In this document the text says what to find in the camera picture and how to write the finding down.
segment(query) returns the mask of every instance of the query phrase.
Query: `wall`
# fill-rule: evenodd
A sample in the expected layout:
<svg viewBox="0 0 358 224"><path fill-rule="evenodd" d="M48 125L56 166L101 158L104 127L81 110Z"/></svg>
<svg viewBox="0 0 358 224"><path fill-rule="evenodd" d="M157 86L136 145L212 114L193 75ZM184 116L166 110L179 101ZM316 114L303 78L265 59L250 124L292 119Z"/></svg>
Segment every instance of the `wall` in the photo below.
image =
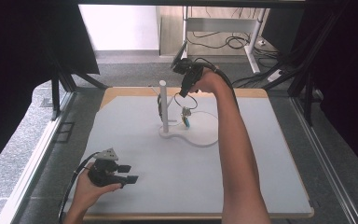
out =
<svg viewBox="0 0 358 224"><path fill-rule="evenodd" d="M156 7L79 7L94 50L158 49Z"/></svg>

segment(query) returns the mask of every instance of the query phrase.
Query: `round base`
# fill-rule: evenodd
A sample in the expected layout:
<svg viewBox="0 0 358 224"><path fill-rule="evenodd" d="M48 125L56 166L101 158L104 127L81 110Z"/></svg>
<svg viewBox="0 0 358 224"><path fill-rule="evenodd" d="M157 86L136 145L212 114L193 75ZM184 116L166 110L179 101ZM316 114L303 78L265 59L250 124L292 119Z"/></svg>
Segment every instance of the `round base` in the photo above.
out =
<svg viewBox="0 0 358 224"><path fill-rule="evenodd" d="M187 128L183 122L169 126L167 133L159 129L159 135L163 138L180 137L195 147L210 147L218 139L218 120L214 115L207 112L193 112L188 117L190 127Z"/></svg>

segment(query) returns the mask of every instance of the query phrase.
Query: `black curtain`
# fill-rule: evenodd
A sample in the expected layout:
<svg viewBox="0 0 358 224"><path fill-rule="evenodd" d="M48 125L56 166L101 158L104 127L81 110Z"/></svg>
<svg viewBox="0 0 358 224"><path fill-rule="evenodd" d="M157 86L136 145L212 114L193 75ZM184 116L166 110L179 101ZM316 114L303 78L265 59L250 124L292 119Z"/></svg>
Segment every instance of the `black curtain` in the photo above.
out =
<svg viewBox="0 0 358 224"><path fill-rule="evenodd" d="M59 72L99 74L77 5L0 1L0 153L35 87Z"/></svg>
<svg viewBox="0 0 358 224"><path fill-rule="evenodd" d="M351 0L314 63L321 108L358 156L358 0Z"/></svg>

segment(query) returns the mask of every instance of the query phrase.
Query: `white rod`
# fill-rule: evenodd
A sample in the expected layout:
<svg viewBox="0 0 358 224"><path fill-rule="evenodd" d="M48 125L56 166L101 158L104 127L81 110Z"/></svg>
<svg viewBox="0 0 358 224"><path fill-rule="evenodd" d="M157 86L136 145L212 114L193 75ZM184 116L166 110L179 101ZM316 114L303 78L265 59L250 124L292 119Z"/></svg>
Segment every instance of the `white rod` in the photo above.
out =
<svg viewBox="0 0 358 224"><path fill-rule="evenodd" d="M167 104L167 83L164 80L159 82L159 94L161 94L162 131L168 132L168 104Z"/></svg>
<svg viewBox="0 0 358 224"><path fill-rule="evenodd" d="M249 53L253 52L255 47L255 41L257 40L258 32L260 31L261 24L263 24L264 13L266 12L265 8L260 8L258 13L257 21L255 23L254 31L252 32L251 43L249 43Z"/></svg>
<svg viewBox="0 0 358 224"><path fill-rule="evenodd" d="M187 19L188 19L187 12L188 12L188 7L183 7L183 43L187 41ZM182 56L183 56L182 58L187 57L187 46Z"/></svg>

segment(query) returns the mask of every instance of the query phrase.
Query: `human hand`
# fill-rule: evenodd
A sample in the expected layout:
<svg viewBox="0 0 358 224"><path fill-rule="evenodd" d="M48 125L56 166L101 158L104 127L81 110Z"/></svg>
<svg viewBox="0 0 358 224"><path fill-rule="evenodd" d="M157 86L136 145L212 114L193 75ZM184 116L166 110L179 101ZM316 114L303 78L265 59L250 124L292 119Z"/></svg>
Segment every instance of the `human hand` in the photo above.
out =
<svg viewBox="0 0 358 224"><path fill-rule="evenodd" d="M93 206L101 195L121 188L121 184L111 184L104 187L97 187L89 179L89 168L93 165L90 162L87 168L79 175L76 184L75 196L71 209L78 212L85 212Z"/></svg>
<svg viewBox="0 0 358 224"><path fill-rule="evenodd" d="M196 82L196 84L194 84L189 92L200 90L203 92L216 94L218 89L225 88L226 86L227 84L219 75L217 75L211 69L204 67L201 79Z"/></svg>

